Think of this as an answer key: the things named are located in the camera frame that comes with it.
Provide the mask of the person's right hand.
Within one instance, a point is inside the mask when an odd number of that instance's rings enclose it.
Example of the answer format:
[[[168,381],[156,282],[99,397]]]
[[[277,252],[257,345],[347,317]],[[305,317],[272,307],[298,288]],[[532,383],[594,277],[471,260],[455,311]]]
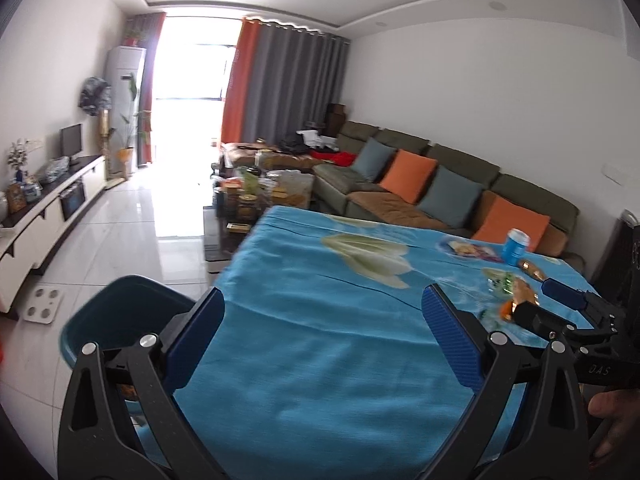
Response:
[[[611,423],[610,429],[593,453],[593,456],[600,460],[610,455],[638,425],[639,391],[615,390],[597,393],[589,401],[588,411],[590,415]]]

